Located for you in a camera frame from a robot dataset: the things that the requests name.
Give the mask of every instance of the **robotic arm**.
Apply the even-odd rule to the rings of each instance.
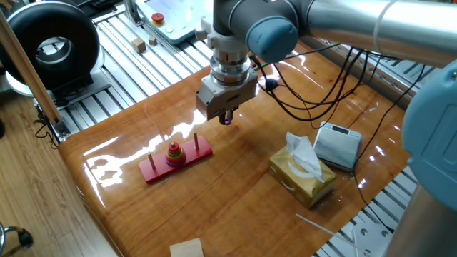
[[[305,35],[442,68],[457,59],[455,17],[457,5],[428,1],[215,0],[213,21],[196,29],[214,50],[197,108],[229,124],[255,96],[247,51],[279,62]]]
[[[248,49],[278,62],[305,35],[445,67],[405,114],[403,147],[420,186],[385,256],[456,256],[456,17],[457,5],[428,1],[215,0],[212,24],[203,19],[196,30],[214,50],[197,108],[208,120],[229,124],[238,105],[255,96]]]

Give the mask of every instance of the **chair wheel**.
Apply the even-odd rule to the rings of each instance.
[[[21,244],[22,248],[28,249],[34,244],[34,237],[31,236],[30,232],[25,229],[22,229],[21,233],[18,233],[19,243]]]

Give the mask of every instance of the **tissue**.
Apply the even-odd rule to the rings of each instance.
[[[305,170],[299,171],[289,162],[288,165],[291,171],[301,178],[314,177],[324,183],[321,165],[309,138],[307,136],[295,136],[294,134],[287,132],[286,141],[288,154],[290,154],[293,157],[293,160]]]

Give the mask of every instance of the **emergency stop button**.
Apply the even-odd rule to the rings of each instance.
[[[161,13],[152,14],[152,24],[160,26],[165,23],[164,15]]]

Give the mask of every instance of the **wooden pole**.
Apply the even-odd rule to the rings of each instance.
[[[48,117],[51,124],[55,124],[62,120],[56,106],[54,105],[51,97],[46,92],[43,82],[36,73],[34,67],[31,65],[29,58],[25,51],[22,49],[19,40],[16,38],[13,30],[6,21],[5,16],[0,11],[0,44],[5,48],[9,57],[18,69],[22,78],[29,86],[32,94],[38,101],[44,115]]]

